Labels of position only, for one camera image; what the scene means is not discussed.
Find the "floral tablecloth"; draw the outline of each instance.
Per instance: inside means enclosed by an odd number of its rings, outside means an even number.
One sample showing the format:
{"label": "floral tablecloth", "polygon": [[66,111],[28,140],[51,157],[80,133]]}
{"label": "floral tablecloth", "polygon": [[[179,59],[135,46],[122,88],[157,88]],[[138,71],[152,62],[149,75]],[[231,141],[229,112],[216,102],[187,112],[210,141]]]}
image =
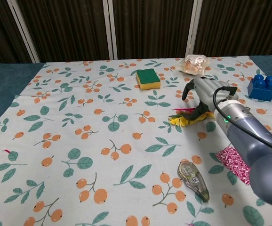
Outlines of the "floral tablecloth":
{"label": "floral tablecloth", "polygon": [[[215,157],[230,142],[206,119],[181,128],[174,108],[196,107],[180,59],[47,63],[0,117],[0,226],[272,225],[272,206]],[[240,102],[272,133],[272,101],[249,99],[263,73],[248,56],[212,57],[206,76],[238,87]],[[141,91],[137,69],[161,89]],[[203,203],[177,175],[200,170]]]}

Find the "black cable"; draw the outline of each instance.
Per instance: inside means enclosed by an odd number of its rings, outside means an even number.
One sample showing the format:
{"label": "black cable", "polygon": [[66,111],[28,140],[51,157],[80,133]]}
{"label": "black cable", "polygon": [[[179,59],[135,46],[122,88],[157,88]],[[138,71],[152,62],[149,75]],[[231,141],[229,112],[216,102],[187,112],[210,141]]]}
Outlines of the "black cable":
{"label": "black cable", "polygon": [[213,94],[213,97],[212,97],[212,100],[213,100],[213,104],[215,105],[216,107],[216,110],[228,121],[230,122],[232,125],[236,126],[237,128],[239,128],[241,131],[247,133],[248,135],[250,135],[251,137],[255,138],[256,140],[262,142],[263,144],[267,145],[268,147],[272,148],[272,144],[269,143],[268,141],[260,138],[259,136],[257,136],[256,134],[252,133],[250,130],[242,127],[241,125],[237,124],[234,120],[230,119],[220,108],[219,106],[217,105],[217,102],[216,102],[216,94],[221,91],[221,90],[225,90],[225,91],[230,91],[231,92],[231,87],[220,87],[220,88],[217,88]]}

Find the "green light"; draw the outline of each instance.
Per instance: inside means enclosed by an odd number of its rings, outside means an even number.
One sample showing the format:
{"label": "green light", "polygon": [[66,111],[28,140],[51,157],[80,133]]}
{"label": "green light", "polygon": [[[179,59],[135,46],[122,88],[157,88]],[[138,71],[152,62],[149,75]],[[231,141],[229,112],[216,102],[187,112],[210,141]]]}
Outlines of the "green light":
{"label": "green light", "polygon": [[[230,115],[227,115],[228,118],[231,118]],[[228,123],[229,121],[227,119],[224,119],[224,122]]]}

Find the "table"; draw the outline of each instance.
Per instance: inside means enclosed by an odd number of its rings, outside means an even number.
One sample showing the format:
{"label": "table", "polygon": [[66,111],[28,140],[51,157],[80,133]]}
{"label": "table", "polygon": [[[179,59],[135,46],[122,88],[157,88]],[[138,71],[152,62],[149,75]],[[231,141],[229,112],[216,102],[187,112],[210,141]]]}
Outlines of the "table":
{"label": "table", "polygon": [[[246,96],[263,72],[248,56],[209,59],[206,76],[237,86],[272,132],[272,101]],[[199,103],[195,92],[180,98],[194,76],[179,61],[47,63],[0,117],[0,225],[272,225],[272,206],[214,157],[230,142],[206,127],[212,119],[168,123],[174,108]],[[138,88],[145,68],[161,89]],[[177,179],[183,159],[204,177],[208,203]]]}

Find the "robotic arm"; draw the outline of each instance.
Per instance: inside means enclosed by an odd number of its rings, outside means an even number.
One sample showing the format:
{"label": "robotic arm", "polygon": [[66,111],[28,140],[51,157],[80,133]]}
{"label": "robotic arm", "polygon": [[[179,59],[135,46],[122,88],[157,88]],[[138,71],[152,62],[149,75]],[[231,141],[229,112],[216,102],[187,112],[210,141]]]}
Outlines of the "robotic arm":
{"label": "robotic arm", "polygon": [[215,79],[196,78],[185,86],[183,100],[191,89],[197,92],[200,104],[184,117],[195,120],[206,111],[214,112],[218,125],[251,167],[254,193],[272,204],[272,134],[250,113],[250,108],[237,101],[236,87]]}

